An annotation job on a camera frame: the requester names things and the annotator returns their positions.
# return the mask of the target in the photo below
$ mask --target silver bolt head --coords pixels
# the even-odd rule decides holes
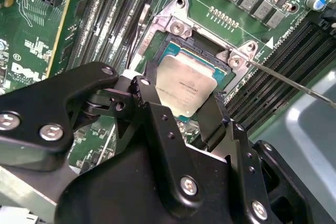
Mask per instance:
[[[264,144],[264,147],[266,148],[266,150],[268,151],[272,151],[272,147],[269,144]]]
[[[149,80],[147,80],[147,79],[145,79],[145,78],[142,78],[140,81],[141,81],[143,84],[145,84],[145,85],[149,85],[149,84],[151,84],[151,83],[149,82]]]
[[[260,220],[267,220],[266,209],[264,208],[264,206],[260,202],[253,201],[252,202],[252,208],[253,208],[254,213],[256,214],[256,216]]]
[[[18,127],[20,118],[11,113],[0,114],[0,131],[9,131]]]
[[[47,124],[40,129],[40,137],[46,141],[57,141],[63,136],[63,130],[55,124]]]
[[[102,68],[101,69],[105,74],[109,74],[109,75],[112,75],[113,74],[113,71],[109,68]]]
[[[190,196],[194,196],[197,193],[197,185],[191,178],[181,178],[181,187],[183,191]]]

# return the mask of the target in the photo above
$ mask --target dimm slot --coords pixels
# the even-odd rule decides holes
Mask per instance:
[[[93,22],[92,22],[92,24],[89,28],[90,30],[88,31],[88,37],[87,37],[87,40],[86,40],[86,43],[85,43],[85,49],[83,51],[83,57],[81,57],[80,65],[84,65],[85,63],[88,63],[87,61],[90,58],[90,55],[87,54],[87,51],[90,48],[92,37],[95,34],[95,28],[96,28],[96,25],[97,25],[97,21],[102,14],[102,11],[104,9],[106,1],[107,0],[98,0],[98,3],[99,3],[98,6],[99,7],[97,8],[95,13],[92,13],[92,16],[94,17],[94,19],[93,19]]]
[[[86,52],[86,55],[88,55],[89,58],[87,58],[84,63],[96,61],[98,58],[98,52],[101,47],[99,40],[102,40],[103,36],[106,36],[106,34],[104,34],[106,26],[115,25],[116,16],[118,16],[123,2],[124,0],[107,0],[107,3],[104,5],[102,10],[102,15],[97,22],[89,48]]]
[[[317,45],[318,39],[315,39],[315,43],[313,41],[308,41],[306,45],[308,45],[307,50],[311,52],[316,52],[316,50],[320,49],[320,46]],[[284,67],[285,71],[283,71],[283,75],[291,80],[296,80],[298,83],[301,84],[302,74],[304,74],[311,66],[315,64],[315,62],[319,59],[319,54],[312,54],[308,59],[305,57],[307,50],[301,51],[299,54],[296,54],[292,57],[292,59],[295,59],[295,61],[286,64]],[[284,93],[283,88],[288,88],[287,84],[284,82],[277,80],[274,77],[270,78],[270,81],[268,83],[271,83],[271,85],[265,86],[265,88],[262,91],[259,91],[258,94],[255,95],[255,97],[264,97],[264,99],[260,99],[258,103],[256,104],[250,104],[249,106],[245,105],[245,108],[252,109],[249,113],[251,116],[246,117],[246,114],[243,115],[241,113],[237,113],[236,116],[240,118],[242,121],[246,121],[248,118],[253,118],[253,116],[257,116],[256,114],[262,113],[265,108],[269,106],[269,104],[264,106],[265,102],[271,101],[274,99],[274,97],[279,98],[281,93]],[[258,111],[255,110],[256,106],[262,106],[262,108],[259,108]]]
[[[305,37],[309,35],[310,32],[312,32],[313,26],[306,26],[302,25],[297,28],[297,33],[289,35],[289,37],[286,39],[286,41],[302,41]],[[277,49],[273,55],[270,56],[270,58],[265,62],[265,66],[271,69],[275,69],[277,65],[280,64],[280,62],[283,60],[283,55],[289,55],[295,48],[297,47],[297,44],[290,44],[288,47],[282,47]],[[244,85],[241,88],[241,91],[247,91],[253,92],[259,86],[265,81],[268,74],[261,71],[256,70],[253,76],[253,83],[247,82],[246,85]],[[234,96],[235,99],[230,101],[227,105],[227,109],[230,110],[231,113],[234,113],[239,107],[240,104],[244,102],[245,97],[247,97],[247,93],[240,92]]]
[[[116,47],[115,41],[117,40],[117,36],[122,36],[120,34],[122,27],[125,27],[129,24],[130,12],[134,9],[134,6],[138,4],[139,0],[126,0],[125,5],[123,7],[123,12],[120,13],[118,17],[118,22],[115,27],[113,27],[111,33],[109,34],[109,39],[103,48],[102,53],[102,61],[112,65],[113,63],[109,63],[110,52]]]
[[[334,52],[332,52],[331,54],[336,55],[336,49],[334,49],[333,51]],[[325,69],[332,61],[332,58],[324,59],[323,62],[315,67],[314,70],[312,70],[312,72],[302,80],[301,83],[303,85],[307,85],[314,76],[316,76],[323,69]],[[272,110],[270,110],[261,119],[259,119],[259,122],[251,122],[251,128],[249,129],[249,131],[256,131],[259,127],[262,126],[263,122],[266,122],[272,115],[274,115],[278,108],[285,106],[297,93],[298,90],[292,88],[291,91],[281,101],[279,101]]]
[[[133,19],[131,24],[126,28],[126,32],[124,34],[123,40],[121,42],[121,46],[119,47],[119,50],[117,51],[115,58],[115,67],[118,69],[121,65],[121,63],[124,60],[124,56],[126,55],[126,52],[129,50],[135,36],[136,36],[136,28],[137,28],[137,22],[140,18],[142,9],[144,7],[144,4],[151,4],[153,0],[140,0],[139,5],[137,6]]]
[[[284,45],[274,52],[276,58],[265,62],[265,65],[269,64],[268,67],[305,86],[334,60],[335,45],[336,41],[326,32],[304,20],[284,41]],[[298,92],[277,78],[257,70],[228,103],[227,109],[231,117],[251,134],[281,111]]]
[[[287,76],[288,72],[290,72],[292,70],[292,66],[297,66],[297,63],[303,58],[305,57],[306,53],[310,52],[313,47],[316,46],[316,43],[318,41],[320,41],[320,39],[322,38],[323,34],[318,34],[317,36],[311,37],[309,38],[308,42],[306,43],[306,47],[301,47],[298,49],[297,53],[295,53],[294,55],[292,55],[290,57],[290,59],[288,59],[287,61],[281,61],[281,63],[284,63],[282,65],[279,65],[276,69],[277,72],[281,72],[282,75]],[[270,82],[271,79],[273,79],[272,76],[268,75],[267,76],[267,83],[269,83],[269,85],[265,85],[260,89],[256,89],[254,91],[252,91],[251,93],[256,93],[254,96],[255,97],[259,97],[262,94],[264,94],[265,92],[267,92],[267,89],[271,89],[274,86],[276,86],[279,82],[279,80],[276,80],[274,82]],[[251,114],[253,113],[252,109],[252,104],[254,103],[254,101],[252,99],[249,99],[247,102],[245,102],[244,104],[244,108],[250,110]],[[245,112],[243,112],[242,108],[239,108],[239,111],[236,113],[236,117],[240,118],[241,114],[245,114]]]
[[[93,25],[98,18],[99,10],[101,9],[101,3],[102,0],[91,0],[88,7],[86,8],[67,70],[77,67],[79,65],[78,62],[80,62],[80,59],[83,58],[87,45],[87,37],[89,32],[92,31]]]
[[[105,38],[103,39],[103,41],[102,41],[102,43],[101,43],[101,45],[99,47],[99,50],[96,53],[97,54],[96,55],[96,59],[98,59],[99,61],[106,62],[104,60],[105,47],[106,47],[106,45],[107,45],[107,43],[109,41],[110,34],[112,33],[113,29],[115,28],[117,21],[119,21],[119,17],[121,15],[120,14],[120,9],[121,9],[121,7],[124,6],[124,4],[125,4],[126,1],[127,0],[120,0],[120,5],[117,6],[116,15],[113,16],[111,24],[109,25],[108,31],[107,31],[107,33],[105,35]]]

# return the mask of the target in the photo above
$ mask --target silver screw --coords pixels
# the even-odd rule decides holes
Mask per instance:
[[[239,123],[237,123],[236,126],[237,126],[237,129],[239,129],[240,131],[244,131],[243,127],[241,127]]]
[[[40,136],[47,141],[56,141],[63,136],[63,130],[55,124],[47,124],[40,129]]]
[[[197,193],[196,183],[188,177],[181,178],[181,187],[188,195],[194,196]]]
[[[272,147],[269,144],[264,144],[264,147],[268,150],[268,151],[272,151]]]
[[[257,201],[252,202],[252,208],[256,216],[261,220],[267,220],[267,212],[264,206]]]
[[[0,114],[0,131],[9,131],[15,129],[20,124],[20,118],[14,114]]]
[[[113,74],[113,71],[109,68],[102,68],[101,69],[105,74],[109,74],[109,75],[112,75]]]
[[[179,22],[173,22],[170,31],[175,35],[181,35],[184,32],[184,25]]]
[[[147,80],[147,79],[145,79],[145,78],[142,78],[142,79],[141,79],[141,82],[142,82],[143,84],[145,84],[145,85],[149,85],[149,84],[151,84],[151,83],[149,82],[149,80]]]

